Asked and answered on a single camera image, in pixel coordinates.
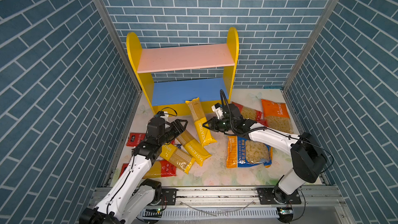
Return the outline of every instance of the red pasta package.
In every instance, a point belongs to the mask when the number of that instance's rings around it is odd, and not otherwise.
[[[264,125],[264,126],[268,126],[267,125],[267,121],[265,119],[262,119],[263,117],[263,113],[260,111],[257,111],[256,109],[250,108],[250,107],[245,107],[241,104],[238,104],[236,102],[232,102],[233,104],[235,104],[236,107],[238,107],[240,113],[242,114],[242,116],[244,118],[248,118],[251,119],[253,121],[257,121],[260,124]]]
[[[124,163],[122,165],[122,169],[120,171],[119,177],[126,170],[128,163]],[[145,178],[157,178],[157,177],[172,177],[176,176],[176,167],[172,165],[170,162],[166,160],[163,161],[155,161],[152,167],[148,170],[148,172],[144,175]]]

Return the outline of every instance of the pink shelf board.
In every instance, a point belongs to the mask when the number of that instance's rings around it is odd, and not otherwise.
[[[235,65],[227,44],[143,49],[138,73]]]

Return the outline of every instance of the blue shelf board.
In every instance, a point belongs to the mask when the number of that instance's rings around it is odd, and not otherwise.
[[[154,86],[152,106],[181,104],[197,97],[201,102],[218,101],[220,89],[224,90],[228,97],[223,78],[157,82]]]

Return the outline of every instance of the metal base plate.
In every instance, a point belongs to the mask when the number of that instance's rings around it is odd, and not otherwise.
[[[261,205],[280,204],[279,202],[277,202],[275,200],[272,190],[273,190],[273,186],[269,187],[269,188],[257,188],[257,192],[258,192],[258,196],[260,198]],[[292,194],[290,203],[292,205],[301,204],[300,195],[299,195],[299,192],[297,191],[297,189]]]
[[[168,206],[176,205],[177,189],[162,189],[162,195],[166,197]]]

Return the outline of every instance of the orange pasta bag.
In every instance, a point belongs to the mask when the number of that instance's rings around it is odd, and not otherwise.
[[[276,103],[265,99],[261,99],[261,103],[268,127],[281,132],[293,132],[292,122],[285,103]]]

